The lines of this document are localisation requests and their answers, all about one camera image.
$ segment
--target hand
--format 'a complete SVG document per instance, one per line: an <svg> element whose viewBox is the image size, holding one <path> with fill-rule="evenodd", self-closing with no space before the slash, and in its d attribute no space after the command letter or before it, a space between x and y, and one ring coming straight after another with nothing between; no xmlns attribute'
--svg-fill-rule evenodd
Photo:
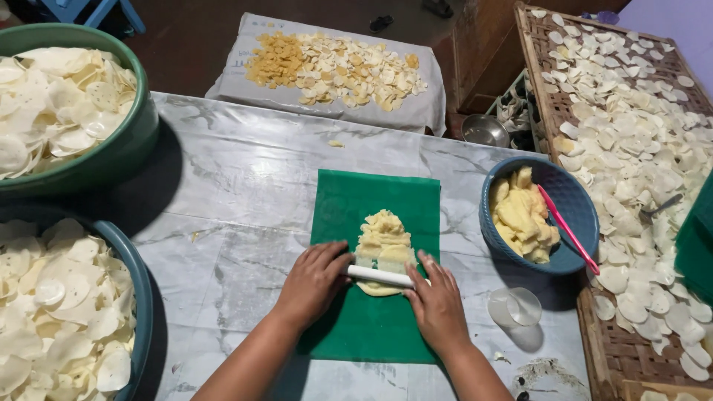
<svg viewBox="0 0 713 401"><path fill-rule="evenodd" d="M347 242L342 241L306 249L294 262L270 313L280 316L300 333L322 316L342 286L350 282L340 273L354 256L345 253L337 257L346 246Z"/></svg>
<svg viewBox="0 0 713 401"><path fill-rule="evenodd" d="M404 295L414 309L421 335L441 359L446 359L472 346L461 292L451 271L441 267L432 256L420 250L419 260L431 285L407 263L406 273L414 282L414 289L405 290Z"/></svg>

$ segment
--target stainless steel bowl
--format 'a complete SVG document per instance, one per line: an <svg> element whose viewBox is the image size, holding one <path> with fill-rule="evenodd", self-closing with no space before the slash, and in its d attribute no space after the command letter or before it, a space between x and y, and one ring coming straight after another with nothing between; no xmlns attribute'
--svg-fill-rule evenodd
<svg viewBox="0 0 713 401"><path fill-rule="evenodd" d="M510 146L510 134L503 124L493 116L473 114L463 120L461 132L466 142L487 146L507 148Z"/></svg>

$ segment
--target metal spoon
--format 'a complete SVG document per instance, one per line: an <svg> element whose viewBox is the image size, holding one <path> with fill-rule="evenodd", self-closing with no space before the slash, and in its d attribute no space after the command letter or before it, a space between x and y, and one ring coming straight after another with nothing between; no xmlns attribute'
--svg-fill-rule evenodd
<svg viewBox="0 0 713 401"><path fill-rule="evenodd" d="M660 208L651 210L650 212L647 212L645 210L639 210L639 220L646 224L653 225L654 222L651 220L652 217L654 217L654 214L659 213L661 210L664 210L666 208L670 208L673 206L676 202L680 201L683 198L682 193L678 193L677 195L674 195L673 198L667 200L664 202L663 205L661 205Z"/></svg>

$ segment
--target blue bowl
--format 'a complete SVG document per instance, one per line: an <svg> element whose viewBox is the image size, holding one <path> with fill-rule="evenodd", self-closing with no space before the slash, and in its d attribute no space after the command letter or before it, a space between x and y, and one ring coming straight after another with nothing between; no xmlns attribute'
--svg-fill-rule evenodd
<svg viewBox="0 0 713 401"><path fill-rule="evenodd" d="M557 210L580 243L582 243L584 249L590 256L594 256L599 245L599 218L587 191L563 168L549 161L530 156L519 156L503 160L488 173L483 184L481 205L478 211L483 237L495 250L501 251L521 265L540 272L562 275L581 269L585 265L585 261L562 228L560 228L562 240L559 245L553 247L549 263L532 263L522 258L505 244L503 238L500 237L500 233L495 229L488 201L491 184L499 178L509 178L514 171L523 166L532 167L533 182L540 184L547 191L547 194L552 198L552 202L557 206ZM556 225L552 213L550 213L548 222L550 225Z"/></svg>
<svg viewBox="0 0 713 401"><path fill-rule="evenodd" d="M148 271L138 251L126 235L108 221L90 221L60 208L46 205L0 206L0 222L5 223L9 220L19 219L37 223L40 233L63 218L73 218L83 225L84 229L89 233L102 237L106 241L106 245L114 250L114 257L121 259L131 274L136 296L136 328L134 329L134 348L131 353L131 379L114 397L115 401L129 401L136 392L138 381L146 364L153 327L151 286L148 279Z"/></svg>

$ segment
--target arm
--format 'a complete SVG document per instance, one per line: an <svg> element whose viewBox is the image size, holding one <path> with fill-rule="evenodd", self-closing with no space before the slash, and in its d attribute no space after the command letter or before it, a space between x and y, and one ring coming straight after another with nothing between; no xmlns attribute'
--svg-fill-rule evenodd
<svg viewBox="0 0 713 401"><path fill-rule="evenodd" d="M313 245L294 263L277 304L195 393L192 401L261 400L299 336L349 281L340 275L351 253L346 242Z"/></svg>
<svg viewBox="0 0 713 401"><path fill-rule="evenodd" d="M513 401L487 358L468 337L461 293L453 274L422 250L419 259L431 285L408 265L406 272L414 282L414 289L404 291L404 295L411 302L421 334L443 361L458 398Z"/></svg>

